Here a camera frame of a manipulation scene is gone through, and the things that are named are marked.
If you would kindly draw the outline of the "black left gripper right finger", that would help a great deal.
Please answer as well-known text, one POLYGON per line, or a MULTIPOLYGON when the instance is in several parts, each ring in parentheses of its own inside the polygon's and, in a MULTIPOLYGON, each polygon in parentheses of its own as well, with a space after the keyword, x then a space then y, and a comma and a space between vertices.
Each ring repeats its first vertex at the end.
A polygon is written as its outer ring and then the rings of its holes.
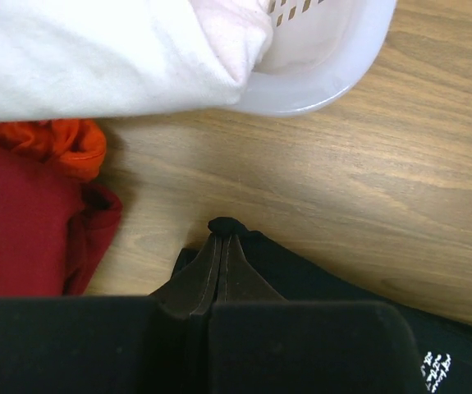
POLYGON ((247 261, 238 235, 222 241, 217 302, 285 302, 247 261))

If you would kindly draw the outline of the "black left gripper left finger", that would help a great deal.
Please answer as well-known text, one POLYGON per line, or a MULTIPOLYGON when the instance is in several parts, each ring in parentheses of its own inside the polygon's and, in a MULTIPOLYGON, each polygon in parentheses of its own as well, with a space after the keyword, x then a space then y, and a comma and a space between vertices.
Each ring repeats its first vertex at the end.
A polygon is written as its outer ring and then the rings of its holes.
POLYGON ((204 314, 216 295, 222 239, 211 234, 196 257, 150 294, 175 318, 204 314))

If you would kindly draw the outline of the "black floral print t-shirt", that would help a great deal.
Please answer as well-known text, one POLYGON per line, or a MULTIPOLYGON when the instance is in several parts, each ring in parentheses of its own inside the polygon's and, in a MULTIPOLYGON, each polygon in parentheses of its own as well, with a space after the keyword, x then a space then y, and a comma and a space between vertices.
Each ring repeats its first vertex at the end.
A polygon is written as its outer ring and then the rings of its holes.
POLYGON ((472 327, 346 282, 233 218, 250 265, 285 302, 217 302, 184 393, 472 393, 472 327))

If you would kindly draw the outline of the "folded dark red t-shirt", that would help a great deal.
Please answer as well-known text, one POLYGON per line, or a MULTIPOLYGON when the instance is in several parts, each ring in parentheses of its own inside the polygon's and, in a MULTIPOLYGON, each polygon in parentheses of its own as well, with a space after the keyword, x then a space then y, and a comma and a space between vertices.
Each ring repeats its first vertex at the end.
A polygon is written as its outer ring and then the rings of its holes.
POLYGON ((107 188, 0 148, 0 297, 83 294, 121 214, 107 188))

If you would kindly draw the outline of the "folded orange garment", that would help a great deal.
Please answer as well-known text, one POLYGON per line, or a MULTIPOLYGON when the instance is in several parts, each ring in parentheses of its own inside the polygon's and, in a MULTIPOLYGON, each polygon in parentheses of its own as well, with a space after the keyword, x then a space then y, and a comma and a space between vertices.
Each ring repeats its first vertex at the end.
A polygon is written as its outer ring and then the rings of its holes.
POLYGON ((105 159, 107 139, 89 119, 0 122, 0 148, 90 182, 105 159))

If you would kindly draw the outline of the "white plastic laundry basket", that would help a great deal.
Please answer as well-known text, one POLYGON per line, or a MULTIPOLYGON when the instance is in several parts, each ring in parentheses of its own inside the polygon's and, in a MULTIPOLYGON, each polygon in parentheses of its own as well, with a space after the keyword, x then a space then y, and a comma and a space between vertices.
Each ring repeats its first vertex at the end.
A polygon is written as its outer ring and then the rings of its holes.
POLYGON ((379 54, 396 0, 270 1, 273 41, 230 109, 291 117, 351 90, 379 54))

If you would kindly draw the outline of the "white garment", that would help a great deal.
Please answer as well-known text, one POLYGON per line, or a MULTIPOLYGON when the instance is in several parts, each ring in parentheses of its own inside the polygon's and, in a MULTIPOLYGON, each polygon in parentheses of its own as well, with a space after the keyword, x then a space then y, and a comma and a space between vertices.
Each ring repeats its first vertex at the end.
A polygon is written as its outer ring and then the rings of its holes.
POLYGON ((0 1, 0 121, 225 107, 272 37, 265 1, 0 1))

